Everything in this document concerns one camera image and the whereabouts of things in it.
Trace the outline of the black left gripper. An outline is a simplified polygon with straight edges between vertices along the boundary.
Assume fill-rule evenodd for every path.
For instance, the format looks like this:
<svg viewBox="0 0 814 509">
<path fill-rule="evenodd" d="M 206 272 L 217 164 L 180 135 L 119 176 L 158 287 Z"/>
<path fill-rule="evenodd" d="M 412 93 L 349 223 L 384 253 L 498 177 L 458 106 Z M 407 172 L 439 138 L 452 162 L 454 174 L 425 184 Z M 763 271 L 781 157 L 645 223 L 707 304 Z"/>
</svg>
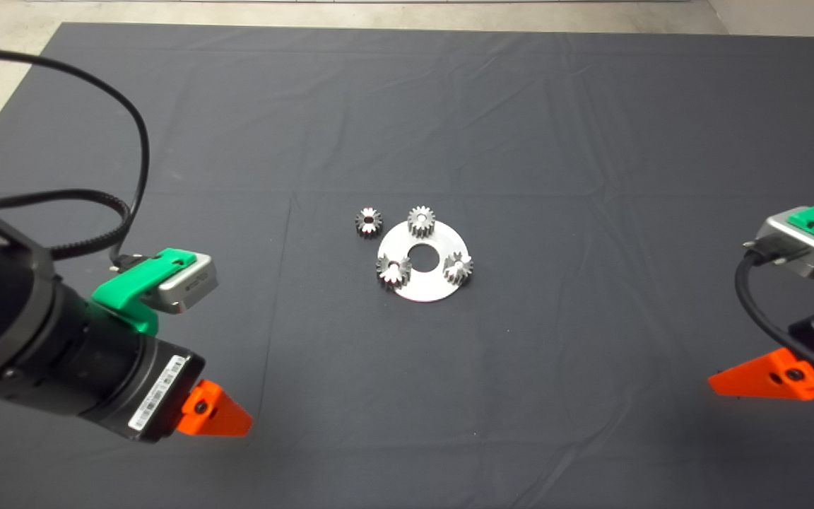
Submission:
<svg viewBox="0 0 814 509">
<path fill-rule="evenodd" d="M 220 385 L 197 383 L 206 360 L 196 352 L 145 335 L 107 345 L 110 374 L 117 381 L 105 402 L 108 431 L 142 443 L 170 437 L 175 428 L 191 437 L 248 434 L 252 416 Z"/>
</svg>

